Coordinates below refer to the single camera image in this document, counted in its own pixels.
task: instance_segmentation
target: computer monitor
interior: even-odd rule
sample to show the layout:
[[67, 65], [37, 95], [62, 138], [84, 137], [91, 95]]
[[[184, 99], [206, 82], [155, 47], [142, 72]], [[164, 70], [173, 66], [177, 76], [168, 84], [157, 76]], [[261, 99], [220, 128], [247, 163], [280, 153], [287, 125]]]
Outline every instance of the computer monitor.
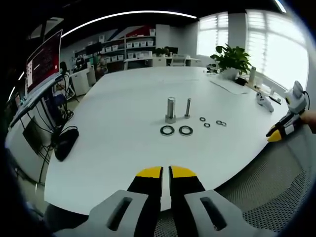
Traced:
[[169, 49], [169, 52], [172, 52], [173, 54], [176, 54], [176, 53], [178, 53], [178, 49], [179, 49], [179, 48], [168, 47], [168, 49]]
[[102, 50], [102, 44], [97, 42], [95, 44], [89, 45], [85, 48], [86, 55], [97, 53]]
[[38, 47], [26, 62], [27, 92], [33, 90], [49, 76], [59, 72], [59, 55], [62, 30]]

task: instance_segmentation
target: computer mouse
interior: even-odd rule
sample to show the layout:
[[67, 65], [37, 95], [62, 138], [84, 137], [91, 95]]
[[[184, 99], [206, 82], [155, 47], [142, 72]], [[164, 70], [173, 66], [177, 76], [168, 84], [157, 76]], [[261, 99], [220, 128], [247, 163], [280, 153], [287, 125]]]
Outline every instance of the computer mouse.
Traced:
[[79, 132], [76, 128], [69, 129], [59, 135], [55, 146], [55, 155], [59, 161], [63, 161], [68, 156], [78, 136]]

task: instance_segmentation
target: window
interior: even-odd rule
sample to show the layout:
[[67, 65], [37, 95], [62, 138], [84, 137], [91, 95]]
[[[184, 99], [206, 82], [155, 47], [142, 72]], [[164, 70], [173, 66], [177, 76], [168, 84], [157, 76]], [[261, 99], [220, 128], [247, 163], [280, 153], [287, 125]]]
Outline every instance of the window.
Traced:
[[250, 63], [286, 89], [298, 80], [305, 88], [308, 53], [298, 26], [280, 14], [247, 11], [247, 51]]
[[228, 13], [201, 18], [197, 33], [197, 55], [210, 56], [215, 47], [228, 43]]

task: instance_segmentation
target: ceiling light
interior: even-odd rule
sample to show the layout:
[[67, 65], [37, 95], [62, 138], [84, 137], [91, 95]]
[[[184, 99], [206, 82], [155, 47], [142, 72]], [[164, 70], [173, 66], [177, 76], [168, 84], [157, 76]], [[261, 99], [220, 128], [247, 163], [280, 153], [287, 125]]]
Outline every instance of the ceiling light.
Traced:
[[70, 34], [71, 32], [74, 32], [75, 30], [81, 28], [81, 27], [84, 27], [86, 25], [89, 25], [93, 22], [96, 22], [96, 21], [100, 21], [100, 20], [104, 20], [104, 19], [107, 19], [107, 18], [110, 18], [110, 17], [114, 17], [114, 16], [122, 16], [122, 15], [128, 15], [128, 14], [135, 14], [135, 13], [164, 13], [164, 14], [172, 14], [172, 15], [178, 15], [178, 16], [186, 16], [186, 17], [190, 17], [190, 18], [193, 18], [193, 19], [196, 19], [197, 17], [196, 16], [191, 16], [191, 15], [187, 15], [187, 14], [183, 14], [183, 13], [179, 13], [179, 12], [172, 12], [172, 11], [153, 11], [153, 10], [149, 10], [149, 11], [128, 11], [128, 12], [122, 12], [122, 13], [117, 13], [117, 14], [113, 14], [113, 15], [109, 15], [109, 16], [104, 16], [104, 17], [100, 17], [98, 19], [94, 19], [92, 21], [89, 21], [89, 22], [86, 22], [80, 26], [77, 26], [76, 28], [73, 28], [72, 30], [64, 33], [62, 37]]
[[12, 96], [12, 94], [13, 94], [13, 92], [14, 92], [14, 89], [15, 89], [15, 87], [12, 89], [8, 101], [11, 99], [11, 96]]
[[286, 10], [285, 10], [284, 6], [282, 5], [282, 3], [279, 0], [275, 0], [275, 2], [278, 5], [278, 7], [280, 8], [281, 12], [286, 13]]
[[24, 75], [24, 72], [22, 72], [22, 74], [21, 74], [21, 76], [19, 77], [19, 79], [18, 80], [20, 80], [21, 78], [22, 78], [22, 76]]

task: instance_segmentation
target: metal bolt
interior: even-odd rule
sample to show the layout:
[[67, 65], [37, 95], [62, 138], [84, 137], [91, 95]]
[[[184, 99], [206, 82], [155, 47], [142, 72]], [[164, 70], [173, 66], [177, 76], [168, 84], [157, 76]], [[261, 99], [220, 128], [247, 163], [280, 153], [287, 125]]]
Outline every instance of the metal bolt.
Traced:
[[188, 102], [187, 102], [187, 110], [186, 110], [186, 114], [184, 115], [184, 117], [186, 119], [188, 119], [190, 117], [189, 115], [189, 110], [190, 110], [190, 104], [191, 104], [191, 98], [188, 99]]
[[174, 115], [175, 103], [176, 103], [176, 99], [174, 97], [168, 98], [167, 114], [165, 116], [165, 122], [167, 122], [167, 123], [175, 123], [176, 122], [176, 116]]

